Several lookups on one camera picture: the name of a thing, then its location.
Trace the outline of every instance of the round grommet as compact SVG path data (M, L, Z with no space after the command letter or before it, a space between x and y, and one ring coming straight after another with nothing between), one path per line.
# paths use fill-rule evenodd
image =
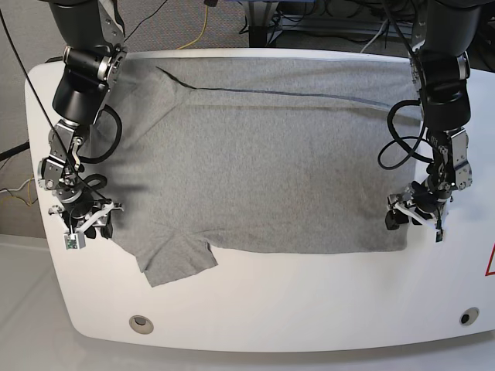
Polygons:
M129 325L138 334L147 335L153 331L153 323L142 315L133 315L129 319Z
M461 315L459 322L462 326L472 325L476 321L479 315L480 315L480 310L478 308L469 308Z

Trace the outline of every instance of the floor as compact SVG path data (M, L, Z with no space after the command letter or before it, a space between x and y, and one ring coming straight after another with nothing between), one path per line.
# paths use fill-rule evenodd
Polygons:
M134 0L119 0L119 9L127 30L147 15L153 13L163 0L147 0L136 6ZM320 12L323 0L317 0ZM334 13L339 6L349 6L345 0L333 2ZM60 56L65 46L50 9L45 2L18 2L0 0L0 6L12 34L14 43L27 70L44 63L53 56ZM302 5L294 12L301 13ZM196 38L204 20L204 5L199 0L169 0L152 19L144 23L126 43L131 52L145 50L176 49ZM208 26L203 38L193 48L241 48L248 47L248 35L239 34L244 26L244 10L235 1L219 1L209 12ZM298 32L286 32L277 39L278 48L325 49L359 52L362 44L336 38L322 38ZM404 47L393 40L379 39L367 50L391 56L407 56ZM483 65L472 59L474 68ZM9 48L7 39L0 32L0 151L7 150L27 140L24 108L24 78ZM16 188L32 174L29 151L15 156L0 171L0 188ZM27 197L27 191L19 193ZM0 204L0 233L44 237L43 224L38 207L26 207L17 199L5 199Z

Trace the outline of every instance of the t-shirt sleeve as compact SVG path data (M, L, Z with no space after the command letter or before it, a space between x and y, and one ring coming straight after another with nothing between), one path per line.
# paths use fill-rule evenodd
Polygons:
M148 261L144 273L150 285L155 287L193 276L216 265L217 261L206 241L195 237L177 236L166 241L158 249Z

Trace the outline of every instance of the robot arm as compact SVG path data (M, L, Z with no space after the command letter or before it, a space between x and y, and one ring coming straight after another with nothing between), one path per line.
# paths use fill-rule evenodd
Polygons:
M476 33L481 5L491 1L428 1L426 37L416 53L421 68L418 70L413 63L413 75L415 80L422 80L419 95L433 160L422 184L413 182L403 193L389 195L385 219L389 230L398 229L411 217L414 224L437 229L436 240L442 241L442 219L445 219L452 192L471 186L468 137L463 127L471 118L466 89L469 78L466 50Z
M84 163L96 164L115 150L121 135L117 113L106 105L125 59L124 23L116 0L43 0L67 43L65 68L53 98L53 108L62 117L50 132L50 154L39 163L39 184L61 202L50 212L66 225L66 248L84 246L84 235L95 238L96 230L112 235L110 212L120 205L109 199L94 199L107 184L99 174L80 177ZM114 145L98 158L85 158L78 151L89 138L90 127L102 111L118 126Z
M94 238L95 227L101 228L103 237L111 237L110 212L119 208L111 200L94 199L96 189L106 185L105 177L93 174L82 179L78 174L84 171L83 163L98 163L108 153L90 159L77 153L100 112L112 114L117 124L120 121L105 102L125 59L125 29L117 0L43 1L49 3L67 47L63 54L66 66L53 99L53 108L62 119L55 126L56 133L50 133L51 151L39 165L39 179L63 205L52 212L67 227L67 248L80 248L84 235ZM437 241L442 240L442 218L452 192L471 185L463 128L471 116L466 49L476 32L481 5L492 1L428 0L427 32L414 56L418 62L413 63L413 75L422 82L418 89L433 159L422 184L413 182L403 193L389 195L385 220L389 230L411 218L413 223L433 226ZM119 139L118 133L113 148Z

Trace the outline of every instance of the white table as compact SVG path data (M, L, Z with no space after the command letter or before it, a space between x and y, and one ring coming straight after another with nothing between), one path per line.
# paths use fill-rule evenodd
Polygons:
M212 49L137 53L129 58L260 57L318 60L407 60L351 53L283 49ZM53 123L51 107L62 63L30 76ZM253 254L213 248L218 267L150 288L135 258L110 240L65 250L62 227L47 210L56 204L38 189L46 237L63 298L83 335L171 348L238 352L306 352L424 342L495 328L495 276L486 269L495 241L495 76L473 71L469 161L473 186L455 195L445 243L411 227L401 252L337 255ZM26 85L35 170L48 155L49 126ZM425 176L417 164L416 179ZM459 318L477 307L479 318ZM149 335L134 332L133 315L152 320Z

